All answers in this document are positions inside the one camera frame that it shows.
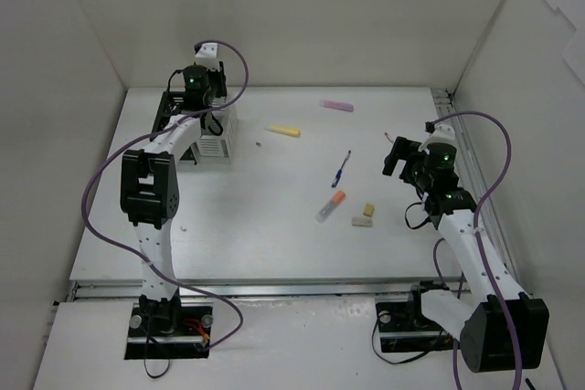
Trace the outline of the blue pen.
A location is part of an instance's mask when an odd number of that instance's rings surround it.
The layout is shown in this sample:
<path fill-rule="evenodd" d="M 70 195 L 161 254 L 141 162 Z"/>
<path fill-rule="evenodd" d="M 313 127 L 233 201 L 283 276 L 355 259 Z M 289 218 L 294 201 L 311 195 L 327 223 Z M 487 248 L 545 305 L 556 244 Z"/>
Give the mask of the blue pen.
<path fill-rule="evenodd" d="M 332 188 L 337 188 L 337 186 L 338 186 L 338 184 L 339 184 L 339 182 L 341 180 L 343 171 L 344 171 L 344 169 L 346 167 L 346 164 L 347 164 L 347 162 L 348 162 L 348 160 L 349 160 L 350 157 L 351 157 L 351 150 L 348 150 L 347 153 L 346 153 L 346 156 L 344 157 L 343 162 L 341 163 L 340 167 L 338 168 L 338 170 L 335 173 L 334 180 L 331 183 L 331 187 Z"/>

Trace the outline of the pink highlighter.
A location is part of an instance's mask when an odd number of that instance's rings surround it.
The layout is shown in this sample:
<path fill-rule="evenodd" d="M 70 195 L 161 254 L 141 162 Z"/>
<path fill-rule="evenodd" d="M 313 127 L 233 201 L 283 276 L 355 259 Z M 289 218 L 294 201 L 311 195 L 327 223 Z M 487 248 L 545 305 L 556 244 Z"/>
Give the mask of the pink highlighter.
<path fill-rule="evenodd" d="M 335 100 L 321 100 L 319 105 L 323 108 L 336 111 L 353 112 L 355 110 L 353 104 Z"/>

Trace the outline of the orange highlighter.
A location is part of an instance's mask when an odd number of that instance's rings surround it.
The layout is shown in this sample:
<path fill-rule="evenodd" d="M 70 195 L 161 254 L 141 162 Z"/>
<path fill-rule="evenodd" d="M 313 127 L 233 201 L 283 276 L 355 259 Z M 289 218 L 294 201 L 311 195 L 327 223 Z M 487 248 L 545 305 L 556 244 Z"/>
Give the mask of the orange highlighter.
<path fill-rule="evenodd" d="M 322 224 L 346 199 L 344 191 L 337 191 L 332 198 L 319 210 L 315 216 L 315 220 Z"/>

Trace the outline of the yellow highlighter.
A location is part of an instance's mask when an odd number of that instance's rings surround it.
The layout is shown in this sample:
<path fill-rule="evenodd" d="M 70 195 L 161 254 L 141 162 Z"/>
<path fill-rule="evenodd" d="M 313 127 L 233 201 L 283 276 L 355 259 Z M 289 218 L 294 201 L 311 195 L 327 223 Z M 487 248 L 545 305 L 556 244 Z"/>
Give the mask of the yellow highlighter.
<path fill-rule="evenodd" d="M 299 138 L 301 136 L 301 131 L 295 127 L 288 127 L 288 126 L 281 126 L 276 124 L 269 124 L 265 126 L 266 132 L 273 132 L 276 134 Z"/>

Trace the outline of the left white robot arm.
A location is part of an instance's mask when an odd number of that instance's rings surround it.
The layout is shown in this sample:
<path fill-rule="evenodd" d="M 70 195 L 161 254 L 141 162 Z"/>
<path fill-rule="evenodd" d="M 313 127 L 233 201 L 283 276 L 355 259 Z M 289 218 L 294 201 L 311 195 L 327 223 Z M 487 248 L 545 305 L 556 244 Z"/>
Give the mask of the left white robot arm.
<path fill-rule="evenodd" d="M 179 288 L 170 242 L 171 223 L 179 207 L 176 163 L 205 132 L 219 137 L 222 123 L 207 112 L 181 121 L 190 112 L 208 110 L 214 100 L 227 96 L 223 63 L 208 67 L 192 64 L 175 71 L 184 88 L 166 89 L 154 119 L 149 143 L 122 156 L 121 209 L 138 237 L 139 249 L 148 258 L 143 264 L 140 313 L 161 334 L 179 330 L 183 322 Z"/>

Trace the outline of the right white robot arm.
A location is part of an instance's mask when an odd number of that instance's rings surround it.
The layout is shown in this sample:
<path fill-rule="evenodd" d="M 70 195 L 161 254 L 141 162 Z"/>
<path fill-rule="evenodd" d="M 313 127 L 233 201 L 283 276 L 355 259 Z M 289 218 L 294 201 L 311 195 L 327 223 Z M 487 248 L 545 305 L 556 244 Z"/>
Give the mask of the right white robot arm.
<path fill-rule="evenodd" d="M 540 366 L 549 311 L 514 280 L 474 215 L 473 196 L 454 170 L 451 142 L 423 144 L 398 137 L 382 173 L 415 188 L 424 212 L 451 248 L 473 296 L 468 305 L 444 287 L 419 285 L 404 306 L 407 322 L 424 328 L 435 322 L 456 340 L 474 373 L 536 369 Z"/>

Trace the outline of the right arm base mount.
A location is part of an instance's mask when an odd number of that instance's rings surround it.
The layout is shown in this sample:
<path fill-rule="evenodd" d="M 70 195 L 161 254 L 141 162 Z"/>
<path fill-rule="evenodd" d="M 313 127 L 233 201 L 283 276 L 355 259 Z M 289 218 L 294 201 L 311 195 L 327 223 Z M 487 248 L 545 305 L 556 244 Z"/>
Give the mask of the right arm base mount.
<path fill-rule="evenodd" d="M 381 353 L 406 354 L 403 360 L 391 360 L 394 364 L 417 361 L 429 353 L 450 351 L 453 338 L 438 323 L 422 315 L 421 295 L 430 290 L 445 290 L 444 284 L 422 281 L 411 287 L 402 299 L 376 300 L 376 322 L 373 345 Z"/>

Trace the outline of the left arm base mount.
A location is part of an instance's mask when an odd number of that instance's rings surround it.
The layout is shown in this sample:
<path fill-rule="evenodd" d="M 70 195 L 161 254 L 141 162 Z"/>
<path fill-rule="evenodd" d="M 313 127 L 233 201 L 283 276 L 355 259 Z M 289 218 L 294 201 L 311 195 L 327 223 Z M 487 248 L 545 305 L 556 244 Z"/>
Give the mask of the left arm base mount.
<path fill-rule="evenodd" d="M 174 321 L 133 305 L 125 342 L 125 360 L 207 359 L 213 307 L 183 302 Z"/>

